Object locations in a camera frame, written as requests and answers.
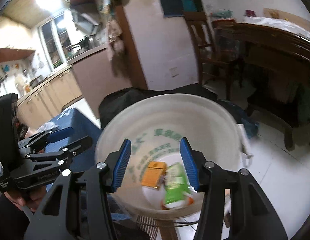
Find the range hood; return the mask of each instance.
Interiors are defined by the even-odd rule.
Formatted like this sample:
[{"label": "range hood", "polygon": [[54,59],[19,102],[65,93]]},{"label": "range hood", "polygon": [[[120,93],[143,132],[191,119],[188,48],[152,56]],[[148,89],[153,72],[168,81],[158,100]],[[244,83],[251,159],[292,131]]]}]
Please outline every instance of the range hood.
[{"label": "range hood", "polygon": [[100,30],[101,23],[96,5],[92,3],[80,4],[70,8],[74,24],[85,35],[94,35]]}]

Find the wooden chair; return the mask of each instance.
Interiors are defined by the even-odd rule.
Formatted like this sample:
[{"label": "wooden chair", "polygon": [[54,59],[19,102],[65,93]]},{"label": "wooden chair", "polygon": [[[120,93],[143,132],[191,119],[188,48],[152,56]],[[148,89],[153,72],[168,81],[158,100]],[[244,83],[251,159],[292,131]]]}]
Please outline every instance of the wooden chair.
[{"label": "wooden chair", "polygon": [[207,23],[204,12],[184,12],[184,18],[188,26],[192,43],[197,58],[199,84],[203,81],[203,64],[210,63],[213,66],[224,69],[226,77],[226,99],[231,98],[231,84],[233,81],[234,66],[241,63],[240,59],[228,60],[229,55],[222,54],[216,47],[212,32]]}]

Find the wooden shelf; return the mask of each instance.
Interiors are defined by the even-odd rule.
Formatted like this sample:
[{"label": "wooden shelf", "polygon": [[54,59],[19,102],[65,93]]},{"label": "wooden shelf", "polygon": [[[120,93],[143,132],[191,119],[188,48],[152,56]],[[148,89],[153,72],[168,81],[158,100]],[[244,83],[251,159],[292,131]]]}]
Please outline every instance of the wooden shelf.
[{"label": "wooden shelf", "polygon": [[35,50],[32,49],[0,49],[0,63],[29,57]]}]

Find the white tiled floor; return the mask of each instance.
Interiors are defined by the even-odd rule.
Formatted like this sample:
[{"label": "white tiled floor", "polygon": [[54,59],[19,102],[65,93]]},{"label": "white tiled floor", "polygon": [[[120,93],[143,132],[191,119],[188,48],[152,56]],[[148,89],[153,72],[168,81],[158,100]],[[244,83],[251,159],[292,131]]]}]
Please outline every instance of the white tiled floor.
[{"label": "white tiled floor", "polygon": [[[225,98],[224,83],[212,82],[209,85],[219,98]],[[246,98],[253,91],[247,82],[244,82],[242,89],[235,83],[232,87],[232,101],[245,109]],[[84,99],[73,106],[99,126],[99,120],[96,120]],[[254,158],[249,170],[273,204],[290,239],[310,213],[310,147],[295,146],[295,150],[288,152],[284,146],[283,129],[275,120],[257,111],[252,118],[259,122],[260,128],[258,136],[250,140]],[[198,218],[199,213],[183,221],[191,222]],[[177,228],[179,238],[192,240],[196,227],[195,224]],[[223,225],[222,239],[228,237],[228,231]]]}]

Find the wall decoration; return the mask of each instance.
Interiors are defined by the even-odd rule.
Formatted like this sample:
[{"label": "wall decoration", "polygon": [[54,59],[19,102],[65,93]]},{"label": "wall decoration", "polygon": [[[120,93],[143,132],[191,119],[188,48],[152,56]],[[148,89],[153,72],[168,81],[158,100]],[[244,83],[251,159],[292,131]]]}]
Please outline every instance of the wall decoration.
[{"label": "wall decoration", "polygon": [[8,65],[5,65],[5,67],[2,69],[4,72],[8,72],[9,71],[9,66]]}]

